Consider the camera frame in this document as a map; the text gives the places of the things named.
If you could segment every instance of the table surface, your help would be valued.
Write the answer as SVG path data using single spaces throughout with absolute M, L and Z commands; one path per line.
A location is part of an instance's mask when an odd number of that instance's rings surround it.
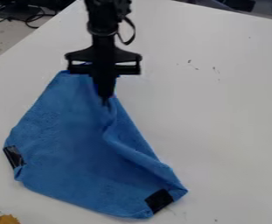
M 189 193 L 157 224 L 272 223 L 272 20 L 165 0 L 136 0 L 141 77 L 117 94 Z M 10 129 L 63 55 L 90 45 L 83 2 L 0 56 L 0 207 L 23 223 L 135 223 L 50 199 L 13 180 L 2 153 Z M 128 37 L 130 30 L 123 28 Z

